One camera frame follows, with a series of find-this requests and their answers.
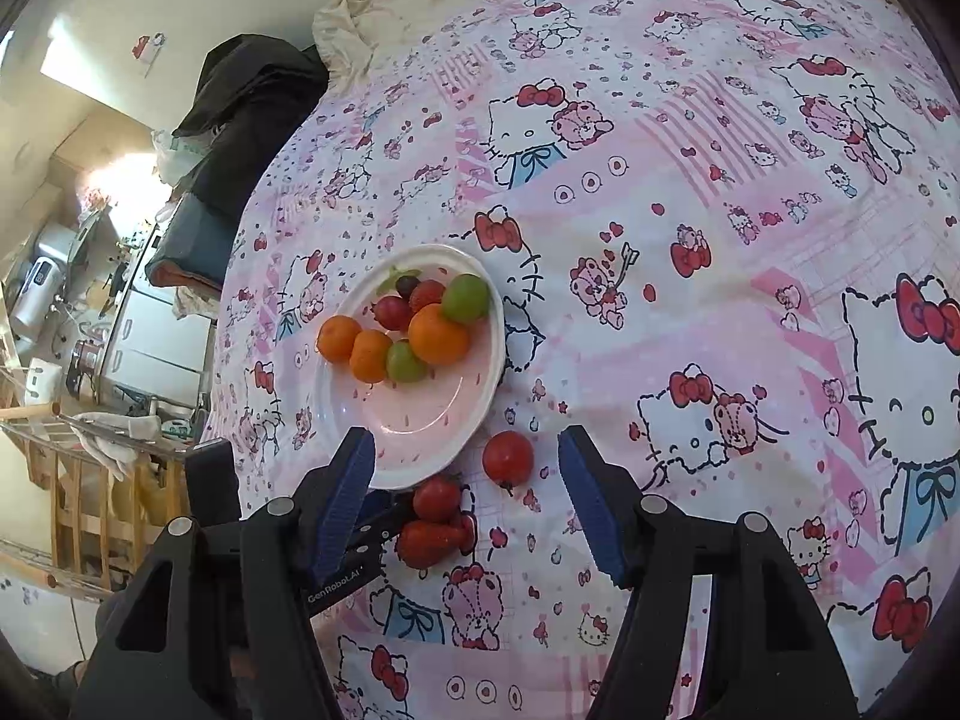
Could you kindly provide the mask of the red cherry tomato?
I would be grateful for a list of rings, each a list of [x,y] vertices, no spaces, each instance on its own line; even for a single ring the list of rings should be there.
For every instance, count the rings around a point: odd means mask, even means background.
[[[460,512],[462,493],[459,484],[446,475],[425,479],[413,493],[413,510],[423,522],[452,522]]]
[[[534,468],[534,449],[527,437],[503,431],[488,439],[482,455],[483,472],[500,488],[524,484]]]
[[[373,312],[376,322],[389,332],[405,332],[413,316],[409,303],[395,294],[378,299]]]

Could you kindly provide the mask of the orange tangerine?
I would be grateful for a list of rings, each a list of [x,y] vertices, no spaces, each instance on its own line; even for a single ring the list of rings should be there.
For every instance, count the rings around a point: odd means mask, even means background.
[[[317,351],[332,364],[348,362],[352,357],[353,346],[359,333],[361,333],[361,325],[353,317],[329,317],[317,333]]]
[[[439,304],[425,305],[410,320],[410,348],[428,366],[451,366],[470,351],[472,337],[465,325],[443,314]]]
[[[382,382],[387,377],[387,356],[392,340],[379,330],[361,330],[353,341],[348,367],[359,382]]]

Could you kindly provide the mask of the green grape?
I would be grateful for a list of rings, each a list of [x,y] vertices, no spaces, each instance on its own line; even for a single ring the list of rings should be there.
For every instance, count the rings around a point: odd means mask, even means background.
[[[472,325],[488,316],[489,307],[490,288],[485,280],[472,273],[457,275],[448,284],[441,301],[443,316],[460,325]]]
[[[400,340],[387,351],[386,371],[392,382],[415,383],[427,377],[430,366],[413,352],[407,340]]]

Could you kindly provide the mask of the wooden drying rack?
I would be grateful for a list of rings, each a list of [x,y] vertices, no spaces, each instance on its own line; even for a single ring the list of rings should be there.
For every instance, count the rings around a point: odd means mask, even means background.
[[[2,429],[47,493],[50,530],[47,551],[7,553],[51,589],[93,598],[123,589],[164,525],[189,512],[182,442],[137,439],[55,403],[9,406]]]

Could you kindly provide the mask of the white kitchen cabinets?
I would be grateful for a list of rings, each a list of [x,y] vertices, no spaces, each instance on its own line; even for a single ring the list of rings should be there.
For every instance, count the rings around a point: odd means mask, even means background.
[[[160,249],[166,224],[155,224],[130,262],[130,278],[110,326],[99,369],[101,400],[125,392],[194,406],[200,394],[212,322],[174,316],[176,289],[153,286],[146,266]]]

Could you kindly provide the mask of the pink strawberry pattern plate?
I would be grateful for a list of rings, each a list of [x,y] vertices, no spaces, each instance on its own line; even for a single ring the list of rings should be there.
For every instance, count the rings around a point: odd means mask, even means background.
[[[373,436],[371,486],[413,488],[442,472],[482,426],[505,370],[493,278],[452,245],[417,245],[373,266],[337,314],[359,325],[353,356],[322,358],[316,433],[333,452],[352,427]]]

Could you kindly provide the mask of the white water heater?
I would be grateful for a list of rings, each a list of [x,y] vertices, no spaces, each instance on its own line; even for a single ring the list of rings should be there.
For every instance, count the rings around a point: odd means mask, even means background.
[[[14,333],[21,337],[34,337],[39,333],[63,282],[64,272],[57,260],[39,257],[32,264],[11,312]]]

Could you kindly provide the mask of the white plastic bag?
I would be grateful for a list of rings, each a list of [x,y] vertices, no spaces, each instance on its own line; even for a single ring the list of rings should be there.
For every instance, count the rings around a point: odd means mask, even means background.
[[[167,130],[153,130],[151,144],[156,153],[156,172],[160,181],[174,187],[205,158],[210,149],[210,138],[206,135],[178,137]]]

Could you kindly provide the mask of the pink Hello Kitty bedsheet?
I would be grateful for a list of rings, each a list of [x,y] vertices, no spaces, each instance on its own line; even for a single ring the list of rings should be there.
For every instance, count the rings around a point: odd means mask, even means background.
[[[579,718],[628,598],[556,439],[682,511],[766,515],[869,707],[958,571],[958,106],[895,0],[485,0],[260,177],[220,299],[213,436],[246,511],[329,460],[317,333],[421,244],[500,291],[506,369],[454,463],[470,553],[316,622],[350,718]],[[529,479],[483,472],[490,437]]]

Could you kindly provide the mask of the black jacket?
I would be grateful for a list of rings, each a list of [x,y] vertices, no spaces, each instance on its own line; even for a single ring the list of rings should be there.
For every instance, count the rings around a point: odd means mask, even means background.
[[[237,223],[257,182],[329,87],[314,49],[240,34],[206,54],[194,104],[172,130],[210,146],[181,182],[185,193]]]

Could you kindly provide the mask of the teal orange bed frame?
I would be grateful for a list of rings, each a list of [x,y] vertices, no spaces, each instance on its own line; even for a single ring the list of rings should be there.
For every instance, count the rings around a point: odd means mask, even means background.
[[[146,262],[156,288],[195,289],[220,294],[228,270],[238,222],[186,193],[172,213],[155,254]]]

